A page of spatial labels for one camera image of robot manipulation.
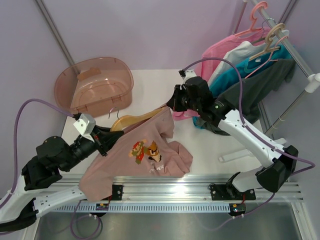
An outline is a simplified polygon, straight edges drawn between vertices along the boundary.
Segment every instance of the brown plastic basket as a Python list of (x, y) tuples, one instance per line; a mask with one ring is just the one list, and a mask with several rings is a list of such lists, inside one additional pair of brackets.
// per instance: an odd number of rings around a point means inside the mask
[(128, 66), (114, 57), (79, 62), (64, 70), (54, 86), (56, 104), (72, 114), (98, 117), (132, 102), (134, 79)]

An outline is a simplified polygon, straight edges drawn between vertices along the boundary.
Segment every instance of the white tabletop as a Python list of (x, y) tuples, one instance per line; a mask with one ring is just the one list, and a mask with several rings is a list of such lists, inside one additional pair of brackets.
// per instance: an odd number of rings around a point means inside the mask
[[(178, 70), (133, 70), (134, 87), (132, 89), (132, 104), (119, 111), (119, 116), (142, 115), (166, 103), (174, 92), (174, 86), (182, 83)], [(102, 127), (111, 127), (117, 119), (117, 112), (97, 117), (96, 124)], [(62, 138), (72, 144), (79, 133), (73, 126), (74, 119), (68, 117), (62, 132)], [(232, 136), (221, 136), (194, 126), (192, 119), (174, 122), (173, 139), (168, 142), (178, 141), (193, 155), (189, 175), (214, 175), (234, 174), (245, 172), (261, 166), (253, 156), (242, 157), (226, 163), (218, 161), (218, 157), (234, 151), (243, 150), (245, 147)], [(254, 124), (261, 131), (260, 122)], [(98, 152), (75, 166), (66, 174), (83, 174)]]

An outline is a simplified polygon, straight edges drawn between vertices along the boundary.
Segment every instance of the pink shirt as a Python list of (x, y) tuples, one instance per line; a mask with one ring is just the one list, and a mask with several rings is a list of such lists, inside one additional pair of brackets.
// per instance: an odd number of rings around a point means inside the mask
[(174, 135), (174, 121), (169, 107), (145, 122), (130, 126), (107, 156), (100, 154), (87, 168), (79, 189), (87, 199), (97, 202), (112, 194), (115, 176), (182, 177), (190, 171), (193, 160)]
[[(205, 52), (202, 54), (202, 58), (204, 59), (204, 58), (216, 57), (216, 58), (223, 59), (227, 52), (238, 47), (242, 42), (244, 41), (254, 42), (261, 37), (265, 37), (268, 34), (269, 30), (270, 30), (269, 28), (265, 29), (263, 36), (262, 36), (263, 29), (255, 32), (253, 35), (248, 37), (236, 37), (235, 35), (230, 35), (222, 39), (221, 41), (213, 44), (207, 50), (205, 50)], [(258, 42), (254, 44), (254, 46), (260, 45), (260, 44), (261, 42)], [(207, 60), (207, 61), (200, 62), (198, 63), (195, 69), (195, 73), (197, 76), (202, 77), (204, 80), (208, 82), (211, 75), (214, 73), (215, 69), (219, 65), (219, 63), (220, 61), (218, 60)], [(197, 112), (192, 110), (188, 110), (184, 112), (173, 112), (172, 116), (175, 121), (189, 119), (191, 117), (199, 117)]]

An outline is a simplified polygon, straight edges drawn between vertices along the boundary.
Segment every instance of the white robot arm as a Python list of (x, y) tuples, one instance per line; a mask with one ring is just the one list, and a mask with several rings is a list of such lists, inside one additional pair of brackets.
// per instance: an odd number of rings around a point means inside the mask
[[(188, 77), (184, 84), (176, 85), (167, 106), (177, 112), (187, 109), (197, 111), (203, 120), (236, 138), (261, 162), (262, 168), (237, 172), (229, 179), (225, 189), (230, 199), (239, 199), (244, 192), (255, 188), (276, 193), (294, 172), (296, 161), (274, 149), (295, 157), (298, 151), (293, 146), (285, 148), (274, 142), (245, 121), (245, 125), (271, 143), (273, 148), (257, 140), (245, 128), (239, 111), (224, 99), (214, 99), (207, 82), (201, 77)], [(41, 192), (62, 178), (59, 170), (68, 172), (96, 150), (105, 156), (124, 132), (110, 132), (110, 128), (96, 126), (95, 120), (88, 114), (76, 115), (75, 119), (74, 126), (80, 135), (72, 145), (69, 146), (61, 137), (52, 136), (36, 148), (37, 156), (22, 169), (14, 193), (0, 209), (0, 232), (24, 229), (53, 209), (86, 198), (77, 186), (50, 195), (41, 195)], [(0, 204), (9, 194), (0, 200)]]

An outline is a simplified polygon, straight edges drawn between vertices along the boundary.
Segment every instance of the clothes hanger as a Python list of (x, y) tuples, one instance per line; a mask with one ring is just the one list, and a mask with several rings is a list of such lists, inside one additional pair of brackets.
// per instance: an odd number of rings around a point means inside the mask
[(116, 118), (119, 119), (119, 108), (117, 106), (111, 108), (111, 110), (109, 111), (108, 119), (110, 119), (110, 114), (111, 114), (113, 109), (118, 109), (118, 111), (116, 112)]
[(251, 61), (251, 60), (253, 60), (253, 59), (257, 58), (257, 57), (260, 57), (260, 56), (262, 56), (262, 55), (264, 55), (264, 54), (271, 53), (271, 52), (273, 52), (273, 51), (275, 51), (275, 50), (280, 49), (279, 46), (277, 46), (277, 47), (275, 46), (275, 47), (273, 47), (273, 48), (270, 48), (270, 45), (272, 44), (273, 38), (275, 37), (275, 34), (274, 34), (275, 31), (277, 31), (277, 30), (283, 31), (283, 30), (285, 29), (285, 27), (286, 27), (286, 25), (284, 25), (283, 23), (278, 23), (277, 25), (275, 25), (275, 26), (269, 31), (269, 33), (267, 34), (267, 36), (265, 37), (265, 40), (264, 40), (264, 42), (265, 42), (265, 48), (264, 48), (261, 52), (258, 52), (257, 54), (251, 56), (251, 57), (249, 58), (249, 61)]
[(262, 67), (263, 67), (264, 65), (266, 65), (268, 62), (271, 62), (271, 61), (272, 61), (272, 62), (276, 62), (276, 61), (278, 61), (278, 59), (271, 60), (271, 57), (272, 57), (272, 55), (274, 54), (277, 45), (278, 45), (283, 39), (286, 39), (286, 38), (288, 38), (288, 36), (284, 36), (284, 37), (280, 38), (279, 41), (275, 44), (274, 48), (272, 49), (272, 52), (271, 52), (268, 60), (267, 60), (265, 63), (263, 63), (262, 65), (260, 65), (256, 70), (254, 70), (253, 72), (251, 72), (248, 76), (246, 76), (245, 79), (249, 78), (252, 74), (254, 74), (256, 71), (258, 71), (260, 68), (262, 68)]
[(166, 107), (162, 107), (162, 108), (157, 108), (153, 111), (150, 111), (148, 113), (145, 113), (143, 115), (140, 116), (132, 116), (132, 115), (125, 115), (122, 116), (120, 118), (118, 118), (118, 120), (116, 120), (114, 122), (114, 124), (112, 125), (110, 132), (115, 132), (115, 131), (122, 131), (122, 129), (131, 126), (133, 124), (137, 124), (140, 123), (141, 121), (147, 120), (152, 118), (154, 115), (160, 113), (162, 110), (164, 110)]
[(267, 18), (266, 20), (264, 20), (264, 21), (262, 22), (262, 24), (261, 24), (261, 28), (263, 29), (263, 32), (262, 32), (262, 34), (261, 34), (261, 37), (260, 37), (258, 40), (255, 40), (255, 41), (251, 42), (251, 44), (256, 44), (256, 43), (259, 43), (259, 42), (264, 41), (264, 40), (266, 39), (265, 37), (263, 37), (264, 34), (265, 34), (265, 31), (266, 31), (265, 28), (264, 28), (264, 23), (265, 23), (266, 21), (268, 21), (268, 20), (273, 20), (273, 21), (274, 21), (274, 24), (277, 24), (276, 21), (275, 21), (273, 18)]
[(234, 35), (235, 37), (241, 37), (243, 35), (255, 33), (255, 32), (258, 32), (258, 31), (261, 30), (260, 27), (259, 28), (255, 28), (255, 25), (256, 25), (256, 22), (257, 22), (257, 19), (258, 19), (258, 18), (255, 17), (255, 13), (258, 10), (258, 8), (261, 8), (261, 7), (263, 7), (264, 9), (267, 9), (268, 8), (268, 3), (266, 1), (261, 1), (257, 5), (254, 6), (254, 8), (252, 9), (252, 11), (250, 13), (250, 21), (251, 21), (250, 28), (248, 30), (236, 33)]

